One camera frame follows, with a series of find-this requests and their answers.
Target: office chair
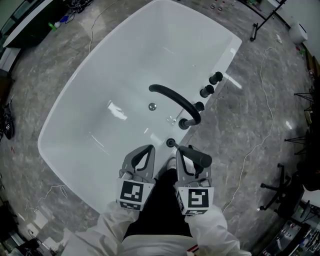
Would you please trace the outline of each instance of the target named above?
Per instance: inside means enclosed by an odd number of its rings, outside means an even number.
[[[298,175],[293,175],[292,178],[285,176],[285,167],[278,163],[278,168],[281,168],[280,183],[278,187],[269,186],[264,183],[261,188],[276,191],[273,198],[266,206],[260,206],[261,211],[267,210],[274,202],[280,203],[278,209],[274,211],[282,218],[290,218],[298,209],[301,198],[304,195],[304,186],[301,183]]]

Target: white sleeve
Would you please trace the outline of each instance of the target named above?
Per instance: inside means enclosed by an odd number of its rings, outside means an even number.
[[[115,256],[123,249],[122,240],[139,211],[121,208],[116,202],[107,205],[97,225],[85,232],[72,234],[62,256]]]
[[[213,205],[205,214],[185,217],[196,239],[201,256],[251,256],[240,250],[240,243],[227,229],[227,221],[220,208]]]

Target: bathtub basin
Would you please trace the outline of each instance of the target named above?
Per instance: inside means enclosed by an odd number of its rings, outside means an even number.
[[[166,140],[179,143],[188,131],[178,122],[191,116],[149,86],[160,84],[206,104],[209,97],[200,97],[200,90],[215,72],[225,73],[241,42],[184,5],[150,2],[110,32],[66,83],[41,130],[41,156],[102,213],[116,198],[127,153],[154,145],[155,176],[172,153]],[[156,110],[149,110],[150,103]]]

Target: red stripe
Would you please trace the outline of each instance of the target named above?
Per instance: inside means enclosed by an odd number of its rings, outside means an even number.
[[[195,246],[192,246],[189,250],[187,250],[187,252],[194,250],[197,246],[198,246],[197,244]]]

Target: white protective suit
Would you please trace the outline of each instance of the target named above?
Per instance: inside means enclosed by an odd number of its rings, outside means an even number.
[[[192,237],[131,235],[123,240],[138,216],[138,211],[109,203],[96,226],[71,235],[62,256],[251,256],[240,250],[239,241],[228,232],[226,219],[215,205],[205,214],[185,217]],[[188,251],[197,244],[198,251]]]

